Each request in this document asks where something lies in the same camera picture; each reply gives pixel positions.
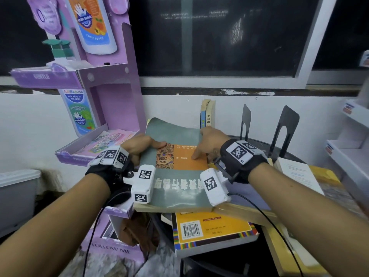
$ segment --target book spine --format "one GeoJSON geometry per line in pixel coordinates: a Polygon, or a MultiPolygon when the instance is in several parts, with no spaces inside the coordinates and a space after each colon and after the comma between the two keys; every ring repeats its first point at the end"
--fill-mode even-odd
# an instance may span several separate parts
{"type": "Polygon", "coordinates": [[[200,128],[203,128],[206,126],[206,111],[201,111],[200,114],[200,128]]]}

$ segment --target white shelf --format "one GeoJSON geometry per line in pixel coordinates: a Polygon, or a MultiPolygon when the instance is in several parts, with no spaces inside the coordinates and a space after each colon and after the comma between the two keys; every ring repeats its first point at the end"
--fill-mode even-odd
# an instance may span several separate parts
{"type": "Polygon", "coordinates": [[[348,99],[342,108],[342,112],[369,128],[369,109],[359,105],[356,100],[348,99]]]}
{"type": "Polygon", "coordinates": [[[325,150],[330,157],[369,196],[369,152],[360,141],[327,140],[325,150]]]}

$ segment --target round black table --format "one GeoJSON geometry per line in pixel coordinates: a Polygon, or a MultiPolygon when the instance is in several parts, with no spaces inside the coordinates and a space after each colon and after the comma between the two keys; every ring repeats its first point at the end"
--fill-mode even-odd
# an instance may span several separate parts
{"type": "MultiPolygon", "coordinates": [[[[258,149],[268,153],[270,144],[254,139],[248,139],[248,142],[258,149]]],[[[280,148],[275,147],[271,158],[273,161],[278,157],[280,148]]],[[[286,153],[284,158],[302,162],[299,158],[290,153],[286,153]]],[[[160,213],[153,213],[151,218],[160,234],[160,238],[174,251],[173,229],[160,218],[160,213]]],[[[256,277],[268,276],[278,277],[277,269],[266,243],[264,233],[260,225],[255,225],[258,230],[259,238],[255,242],[238,245],[234,247],[219,249],[195,256],[182,259],[194,270],[189,272],[194,276],[226,276],[226,277],[256,277]]]]}

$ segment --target soap bottle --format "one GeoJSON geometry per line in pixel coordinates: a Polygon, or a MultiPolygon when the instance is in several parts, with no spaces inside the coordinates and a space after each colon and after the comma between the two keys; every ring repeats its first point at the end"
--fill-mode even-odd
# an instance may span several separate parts
{"type": "MultiPolygon", "coordinates": [[[[69,47],[70,41],[49,39],[43,41],[44,44],[50,45],[55,60],[47,63],[52,69],[61,68],[59,66],[72,66],[72,63],[80,63],[73,61],[75,59],[73,51],[69,47]]],[[[86,89],[58,89],[65,106],[68,109],[69,118],[73,123],[77,136],[82,136],[99,127],[100,120],[97,118],[96,107],[93,102],[90,90],[86,89]]]]}
{"type": "Polygon", "coordinates": [[[117,51],[103,0],[65,0],[83,49],[91,54],[117,51]]]}

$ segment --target hand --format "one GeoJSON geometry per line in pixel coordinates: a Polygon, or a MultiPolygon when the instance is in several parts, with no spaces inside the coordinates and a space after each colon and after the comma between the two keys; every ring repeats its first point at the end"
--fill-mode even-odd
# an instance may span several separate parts
{"type": "Polygon", "coordinates": [[[158,142],[152,139],[150,136],[141,133],[125,141],[123,144],[121,144],[121,147],[129,154],[132,154],[132,162],[135,166],[137,166],[140,163],[140,154],[148,147],[152,146],[155,149],[159,149],[165,145],[165,141],[158,142]]]}
{"type": "Polygon", "coordinates": [[[209,154],[209,160],[215,159],[220,155],[220,147],[230,139],[222,131],[211,126],[201,128],[200,133],[203,135],[203,139],[193,152],[192,159],[198,158],[201,153],[209,154]]]}

